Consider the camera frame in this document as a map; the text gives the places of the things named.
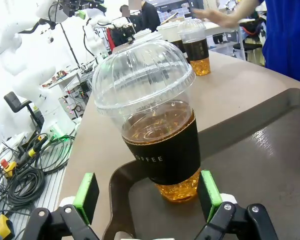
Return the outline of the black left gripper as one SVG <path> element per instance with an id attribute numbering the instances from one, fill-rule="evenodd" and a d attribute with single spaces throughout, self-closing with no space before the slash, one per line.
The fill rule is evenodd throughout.
<path id="1" fill-rule="evenodd" d="M 67 17 L 79 17 L 81 19 L 86 18 L 84 9 L 98 9 L 101 12 L 106 12 L 107 8 L 104 6 L 104 0 L 61 0 L 60 5 L 62 6 L 63 12 Z"/>

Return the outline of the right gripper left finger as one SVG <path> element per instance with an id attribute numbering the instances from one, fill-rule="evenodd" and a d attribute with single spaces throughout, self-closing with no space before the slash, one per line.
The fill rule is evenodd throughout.
<path id="1" fill-rule="evenodd" d="M 74 197 L 73 203 L 65 204 L 51 212 L 36 208 L 29 217 L 22 235 L 23 240 L 97 240 L 90 227 L 99 197 L 96 175 L 86 173 Z"/>

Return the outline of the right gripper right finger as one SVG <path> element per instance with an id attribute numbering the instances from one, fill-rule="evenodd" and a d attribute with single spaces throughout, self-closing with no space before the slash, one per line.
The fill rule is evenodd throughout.
<path id="1" fill-rule="evenodd" d="M 273 223 L 264 205 L 253 203 L 241 207 L 231 194 L 220 193 L 210 171 L 199 174 L 197 195 L 205 225 L 197 240 L 222 240 L 235 235 L 239 240 L 276 240 Z"/>

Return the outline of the person's right hand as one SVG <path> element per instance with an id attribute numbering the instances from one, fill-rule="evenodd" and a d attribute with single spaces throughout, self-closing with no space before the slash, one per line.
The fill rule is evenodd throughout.
<path id="1" fill-rule="evenodd" d="M 213 9 L 197 9 L 193 8 L 192 13 L 196 18 L 201 20 L 209 20 L 223 28 L 234 28 L 239 24 L 240 18 L 235 14 L 224 14 L 220 11 Z"/>

